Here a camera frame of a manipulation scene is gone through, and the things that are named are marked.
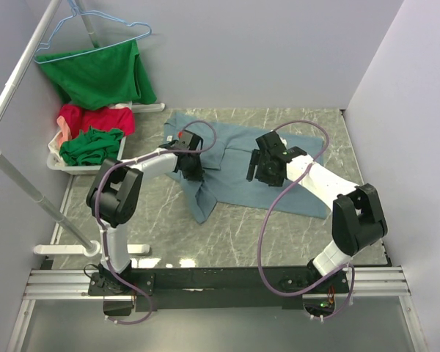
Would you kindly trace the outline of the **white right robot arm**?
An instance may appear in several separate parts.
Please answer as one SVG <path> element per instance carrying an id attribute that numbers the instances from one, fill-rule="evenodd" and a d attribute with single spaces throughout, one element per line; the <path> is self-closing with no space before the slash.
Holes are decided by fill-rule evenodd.
<path id="1" fill-rule="evenodd" d="M 246 179 L 281 187 L 297 181 L 331 211 L 331 242 L 311 261 L 309 288 L 317 293 L 333 283 L 331 271 L 383 238 L 387 224 L 376 188 L 347 181 L 299 147 L 287 148 L 276 131 L 256 138 Z"/>

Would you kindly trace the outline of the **grey-blue polo shirt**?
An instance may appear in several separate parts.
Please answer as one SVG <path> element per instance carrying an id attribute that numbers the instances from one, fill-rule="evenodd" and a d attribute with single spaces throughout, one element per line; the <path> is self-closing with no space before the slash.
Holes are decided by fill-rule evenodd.
<path id="1" fill-rule="evenodd" d="M 195 121 L 194 117 L 173 113 L 164 123 L 165 141 L 170 142 L 177 137 L 181 128 L 192 121 Z M 217 202 L 268 209 L 290 182 L 284 182 L 284 186 L 279 188 L 257 180 L 246 180 L 251 154 L 257 147 L 255 139 L 265 134 L 266 130 L 221 122 L 211 122 L 211 125 L 217 132 L 217 140 L 212 149 L 201 154 L 204 170 L 202 181 L 185 180 L 180 173 L 168 174 L 168 177 L 180 184 L 195 220 L 199 224 L 204 223 Z M 195 123 L 187 129 L 201 136 L 207 146 L 211 145 L 213 134 L 208 126 Z M 318 137 L 287 133 L 281 133 L 280 136 L 287 140 L 288 147 L 300 147 L 311 156 L 318 154 L 323 147 L 323 140 Z M 327 207 L 301 186 L 294 187 L 284 195 L 274 209 L 319 219 L 327 215 Z"/>

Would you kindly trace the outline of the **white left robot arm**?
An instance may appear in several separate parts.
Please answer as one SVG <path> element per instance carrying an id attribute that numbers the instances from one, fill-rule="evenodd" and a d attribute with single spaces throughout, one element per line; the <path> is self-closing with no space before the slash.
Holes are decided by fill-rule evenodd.
<path id="1" fill-rule="evenodd" d="M 106 158 L 87 195 L 87 206 L 95 217 L 101 237 L 101 265 L 111 271 L 106 286 L 114 294 L 127 293 L 132 277 L 126 224 L 134 215 L 144 181 L 179 172 L 185 179 L 200 181 L 203 169 L 200 150 L 202 137 L 181 131 L 176 139 L 146 155 L 124 161 Z"/>

